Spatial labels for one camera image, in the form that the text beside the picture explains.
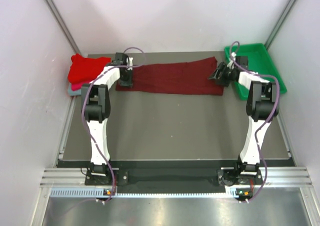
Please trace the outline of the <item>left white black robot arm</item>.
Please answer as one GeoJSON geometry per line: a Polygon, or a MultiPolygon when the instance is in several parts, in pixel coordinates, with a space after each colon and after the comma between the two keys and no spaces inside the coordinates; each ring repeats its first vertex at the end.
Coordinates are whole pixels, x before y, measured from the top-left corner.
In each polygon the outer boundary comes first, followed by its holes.
{"type": "Polygon", "coordinates": [[[102,68],[96,79],[81,87],[81,119],[90,138],[91,159],[86,173],[86,185],[116,186],[107,146],[107,123],[111,114],[109,89],[117,82],[132,85],[133,59],[117,52],[102,68]]]}

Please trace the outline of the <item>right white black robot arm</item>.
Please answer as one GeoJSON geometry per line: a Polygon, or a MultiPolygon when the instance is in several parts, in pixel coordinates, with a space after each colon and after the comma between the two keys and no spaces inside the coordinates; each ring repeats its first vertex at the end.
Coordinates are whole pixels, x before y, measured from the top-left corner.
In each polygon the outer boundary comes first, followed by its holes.
{"type": "Polygon", "coordinates": [[[218,85],[227,87],[236,82],[248,89],[246,114],[248,130],[242,151],[234,169],[221,170],[218,176],[221,185],[231,187],[247,184],[260,176],[259,165],[262,160],[261,148],[267,129],[279,112],[280,86],[257,72],[248,69],[246,56],[230,55],[229,63],[221,62],[209,76],[218,85]]]}

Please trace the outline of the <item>dark red t shirt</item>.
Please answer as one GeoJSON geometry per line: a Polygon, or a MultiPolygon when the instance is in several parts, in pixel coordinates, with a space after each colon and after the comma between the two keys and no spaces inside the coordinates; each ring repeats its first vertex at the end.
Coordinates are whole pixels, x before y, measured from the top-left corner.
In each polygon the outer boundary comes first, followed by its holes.
{"type": "Polygon", "coordinates": [[[216,70],[217,60],[209,57],[191,62],[147,64],[133,70],[133,86],[119,83],[120,92],[146,92],[154,94],[221,96],[224,88],[209,76],[216,70]]]}

